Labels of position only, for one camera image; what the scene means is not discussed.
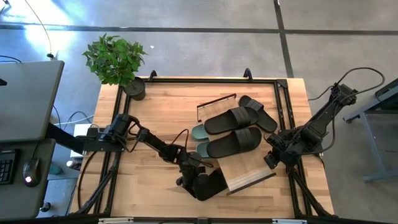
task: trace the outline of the small wooden block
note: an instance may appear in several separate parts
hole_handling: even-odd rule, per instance
[[[238,106],[238,102],[236,102],[235,98],[228,98],[198,108],[198,116],[202,123],[204,123],[207,119]],[[229,135],[230,133],[231,131],[209,135],[209,140],[213,141]],[[250,152],[217,159],[231,194],[274,175],[273,171],[271,171],[264,162],[263,157],[265,155],[261,152],[260,147],[261,145]]]

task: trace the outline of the wooden tabletop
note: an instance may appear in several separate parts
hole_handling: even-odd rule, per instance
[[[304,81],[301,78],[287,80],[295,123],[300,126],[311,118]],[[101,87],[94,117],[95,124],[105,127],[111,123],[117,90],[117,86]],[[149,128],[165,142],[171,142],[181,130],[192,129],[199,124],[197,105],[232,93],[237,94],[237,100],[242,95],[260,99],[270,116],[279,122],[274,88],[270,84],[147,83],[146,92],[144,100],[131,101],[129,114],[139,118],[144,127]],[[283,92],[280,91],[280,94],[284,114],[287,114]],[[122,96],[120,113],[123,111],[124,99],[125,95]],[[183,145],[185,136],[183,134],[176,144]],[[133,143],[130,142],[128,148],[132,147]],[[189,138],[187,149],[195,150],[198,143]],[[271,147],[265,141],[262,141],[261,145],[262,156],[265,156]],[[98,185],[103,157],[104,153],[99,152],[88,164],[81,185],[82,203]],[[303,156],[302,159],[308,188],[323,207],[333,213],[321,161],[312,155]],[[176,186],[175,180],[181,176],[178,166],[164,162],[153,149],[139,143],[134,152],[122,153],[111,215],[113,217],[292,218],[294,213],[285,167],[280,163],[273,171],[276,176],[235,194],[227,195],[228,190],[225,190],[200,202]],[[108,188],[105,190],[103,205],[107,192]],[[297,193],[300,208],[304,211],[301,191],[298,190]],[[77,210],[76,195],[73,197],[71,212]]]

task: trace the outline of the slide sandal strap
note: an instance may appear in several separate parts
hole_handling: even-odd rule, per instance
[[[248,126],[250,124],[251,119],[249,113],[244,109],[244,107],[232,108],[230,111],[234,114],[239,127]]]
[[[250,150],[253,146],[253,140],[249,128],[234,131],[238,139],[240,151]]]
[[[246,107],[250,107],[253,108],[255,111],[259,111],[260,109],[264,108],[264,105],[262,105],[261,103],[259,103],[257,100],[251,99]]]

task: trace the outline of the gray floor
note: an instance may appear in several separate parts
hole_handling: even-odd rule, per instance
[[[9,0],[1,24],[37,23],[24,1]],[[106,27],[196,27],[278,29],[273,0],[30,0],[45,24],[101,26],[101,32],[50,31],[53,52],[65,61],[55,106],[62,121],[76,110],[94,113],[100,82],[85,67],[86,45],[103,35]],[[286,29],[398,30],[395,0],[280,0]],[[47,60],[46,36],[40,26],[25,30],[0,29],[0,54],[22,61]],[[157,70],[166,75],[239,77],[249,67],[255,77],[287,77],[279,34],[196,32],[107,32],[139,41],[149,54],[140,75]],[[347,70],[369,66],[397,78],[398,35],[290,35],[286,36],[294,77],[305,79],[309,98],[320,94]],[[362,90],[379,81],[370,72],[356,72],[344,80]],[[358,97],[336,120],[336,144],[325,153],[326,174],[333,206],[345,218],[398,222],[397,179],[365,184],[362,176],[376,170],[362,124],[345,124],[343,114],[359,108],[372,93]],[[310,103],[316,112],[325,95]],[[389,161],[398,155],[389,154]],[[59,187],[71,192],[73,184],[49,185],[46,200],[68,202]]]

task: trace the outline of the black mouse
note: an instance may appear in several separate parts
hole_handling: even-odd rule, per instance
[[[38,158],[31,158],[24,164],[24,183],[28,187],[34,187],[40,183],[40,160]]]

